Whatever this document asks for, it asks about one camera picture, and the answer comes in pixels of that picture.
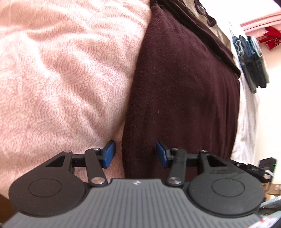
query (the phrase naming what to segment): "dark brown blanket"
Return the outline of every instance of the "dark brown blanket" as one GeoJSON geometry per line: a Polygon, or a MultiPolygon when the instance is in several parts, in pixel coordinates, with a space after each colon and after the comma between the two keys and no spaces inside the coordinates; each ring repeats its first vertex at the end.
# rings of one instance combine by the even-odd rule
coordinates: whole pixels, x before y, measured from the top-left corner
{"type": "Polygon", "coordinates": [[[126,178],[167,177],[157,140],[229,158],[237,130],[240,71],[231,52],[181,2],[151,1],[151,11],[123,133],[126,178]]]}

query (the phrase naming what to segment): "beige fabric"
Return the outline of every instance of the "beige fabric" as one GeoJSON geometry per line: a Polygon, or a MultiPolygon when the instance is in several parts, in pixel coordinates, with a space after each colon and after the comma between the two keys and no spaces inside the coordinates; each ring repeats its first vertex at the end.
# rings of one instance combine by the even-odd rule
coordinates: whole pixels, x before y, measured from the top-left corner
{"type": "MultiPolygon", "coordinates": [[[[121,142],[149,0],[0,0],[0,194],[63,150],[121,142]]],[[[85,168],[76,175],[87,181],[85,168]]]]}
{"type": "Polygon", "coordinates": [[[229,50],[231,50],[231,41],[228,39],[228,37],[223,33],[223,31],[219,28],[217,24],[210,27],[208,25],[208,20],[206,17],[198,13],[197,9],[195,8],[194,0],[183,0],[184,4],[187,6],[187,8],[205,25],[209,27],[209,29],[222,41],[222,43],[227,46],[229,50]]]}

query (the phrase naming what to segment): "black device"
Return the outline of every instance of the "black device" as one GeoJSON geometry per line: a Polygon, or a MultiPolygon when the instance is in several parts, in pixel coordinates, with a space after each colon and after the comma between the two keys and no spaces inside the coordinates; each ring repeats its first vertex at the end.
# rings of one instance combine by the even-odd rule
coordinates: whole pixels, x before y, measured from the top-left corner
{"type": "Polygon", "coordinates": [[[260,160],[259,162],[259,168],[262,168],[264,170],[269,170],[272,173],[274,173],[276,165],[277,165],[277,161],[275,158],[266,158],[260,160]]]}
{"type": "Polygon", "coordinates": [[[189,154],[157,141],[160,162],[171,168],[167,180],[112,179],[113,140],[84,154],[63,151],[18,178],[9,189],[18,213],[3,228],[246,228],[260,221],[261,185],[272,180],[266,170],[225,161],[208,151],[189,154]],[[74,175],[86,167],[88,183],[74,175]],[[185,183],[186,167],[198,176],[185,183]]]}

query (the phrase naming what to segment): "white wall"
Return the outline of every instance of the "white wall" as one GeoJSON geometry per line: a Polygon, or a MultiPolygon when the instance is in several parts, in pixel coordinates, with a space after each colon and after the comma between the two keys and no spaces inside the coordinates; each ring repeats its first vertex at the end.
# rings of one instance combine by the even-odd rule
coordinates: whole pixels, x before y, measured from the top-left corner
{"type": "Polygon", "coordinates": [[[242,24],[280,11],[273,0],[200,0],[209,14],[242,24]]]}
{"type": "Polygon", "coordinates": [[[258,89],[260,104],[255,164],[264,158],[277,159],[274,183],[281,183],[281,44],[271,51],[260,45],[268,66],[270,83],[258,89]]]}

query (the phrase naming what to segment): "gray ribbed surface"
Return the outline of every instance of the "gray ribbed surface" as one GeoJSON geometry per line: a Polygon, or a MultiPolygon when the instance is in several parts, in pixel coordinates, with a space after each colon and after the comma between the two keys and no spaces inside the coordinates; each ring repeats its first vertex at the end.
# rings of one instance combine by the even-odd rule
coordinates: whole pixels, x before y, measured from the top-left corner
{"type": "Polygon", "coordinates": [[[82,204],[51,218],[17,213],[3,228],[245,228],[258,215],[239,219],[217,218],[197,209],[181,189],[158,179],[114,179],[104,188],[91,189],[82,204]]]}

